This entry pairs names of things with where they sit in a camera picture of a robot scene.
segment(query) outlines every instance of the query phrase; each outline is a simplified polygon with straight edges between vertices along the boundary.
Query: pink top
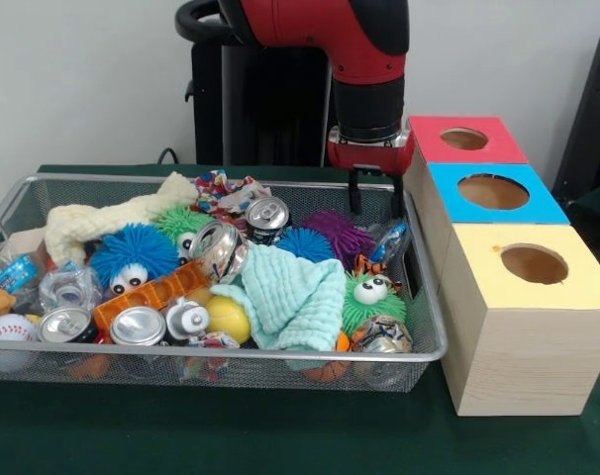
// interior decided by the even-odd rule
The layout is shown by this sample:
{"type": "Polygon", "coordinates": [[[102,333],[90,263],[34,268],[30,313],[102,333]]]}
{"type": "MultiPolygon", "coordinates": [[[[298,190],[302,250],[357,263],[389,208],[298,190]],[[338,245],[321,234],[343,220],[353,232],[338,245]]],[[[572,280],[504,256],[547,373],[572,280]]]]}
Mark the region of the pink top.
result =
{"type": "Polygon", "coordinates": [[[428,162],[528,163],[498,117],[414,116],[409,122],[417,145],[428,162]]]}

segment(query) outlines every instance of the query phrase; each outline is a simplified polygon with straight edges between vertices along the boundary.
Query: blue box lid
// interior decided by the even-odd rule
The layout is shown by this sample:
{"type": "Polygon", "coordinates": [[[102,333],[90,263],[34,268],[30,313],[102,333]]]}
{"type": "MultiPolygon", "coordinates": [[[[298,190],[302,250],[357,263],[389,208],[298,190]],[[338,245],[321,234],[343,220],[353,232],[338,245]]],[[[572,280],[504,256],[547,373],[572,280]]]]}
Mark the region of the blue box lid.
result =
{"type": "Polygon", "coordinates": [[[428,166],[454,223],[569,224],[531,165],[428,166]]]}

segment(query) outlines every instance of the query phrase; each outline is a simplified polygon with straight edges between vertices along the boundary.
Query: mesh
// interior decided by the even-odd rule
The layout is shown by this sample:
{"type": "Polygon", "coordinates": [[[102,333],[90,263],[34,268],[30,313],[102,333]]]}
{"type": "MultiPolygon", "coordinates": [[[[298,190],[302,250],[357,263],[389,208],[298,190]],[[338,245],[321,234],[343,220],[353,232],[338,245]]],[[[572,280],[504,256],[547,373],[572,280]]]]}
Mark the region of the mesh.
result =
{"type": "MultiPolygon", "coordinates": [[[[154,193],[159,186],[152,178],[149,182],[126,178],[88,181],[78,176],[38,179],[26,184],[17,202],[2,217],[0,234],[8,236],[44,226],[49,210],[55,206],[115,205],[154,193]]],[[[275,185],[271,191],[287,203],[294,224],[300,224],[319,210],[349,213],[346,187],[275,185]]],[[[367,227],[390,221],[390,189],[364,189],[361,196],[362,214],[351,216],[356,225],[367,227]]],[[[399,252],[389,262],[388,273],[393,280],[404,284],[401,297],[408,305],[407,326],[414,340],[414,352],[432,353],[439,350],[440,339],[429,296],[425,288],[411,282],[412,275],[407,274],[403,262],[411,244],[408,232],[399,252]]],[[[288,361],[280,358],[104,354],[99,348],[96,345],[94,353],[0,349],[0,380],[408,392],[428,365],[427,362],[334,361],[322,370],[314,370],[309,378],[302,371],[293,371],[288,361]],[[331,381],[334,375],[339,379],[331,381]]],[[[310,361],[305,366],[298,366],[298,361],[294,363],[294,367],[311,364],[310,361]]]]}

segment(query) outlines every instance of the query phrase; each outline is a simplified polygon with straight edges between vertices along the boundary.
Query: baseball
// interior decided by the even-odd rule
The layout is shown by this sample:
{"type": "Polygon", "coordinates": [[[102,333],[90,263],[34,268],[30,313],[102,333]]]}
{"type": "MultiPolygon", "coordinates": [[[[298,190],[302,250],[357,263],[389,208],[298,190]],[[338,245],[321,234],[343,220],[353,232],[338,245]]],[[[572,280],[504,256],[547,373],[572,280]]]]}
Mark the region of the baseball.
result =
{"type": "MultiPolygon", "coordinates": [[[[22,315],[0,317],[0,341],[38,341],[36,325],[22,315]]],[[[0,371],[13,373],[28,367],[34,361],[31,351],[0,349],[0,371]]]]}

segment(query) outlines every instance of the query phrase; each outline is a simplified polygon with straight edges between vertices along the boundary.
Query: green fuzzy toy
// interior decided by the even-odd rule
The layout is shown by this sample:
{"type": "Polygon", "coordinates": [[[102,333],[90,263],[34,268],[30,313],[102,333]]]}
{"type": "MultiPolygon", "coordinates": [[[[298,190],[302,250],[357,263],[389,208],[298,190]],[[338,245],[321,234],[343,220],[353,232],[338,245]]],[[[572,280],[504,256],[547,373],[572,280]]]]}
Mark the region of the green fuzzy toy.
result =
{"type": "Polygon", "coordinates": [[[375,315],[389,315],[405,322],[406,303],[387,285],[382,276],[363,272],[358,275],[349,274],[343,312],[344,332],[351,337],[363,322],[375,315]]]}
{"type": "Polygon", "coordinates": [[[188,208],[172,208],[161,215],[155,224],[159,230],[177,245],[179,237],[185,233],[197,234],[201,228],[214,221],[210,215],[197,213],[188,208]]]}

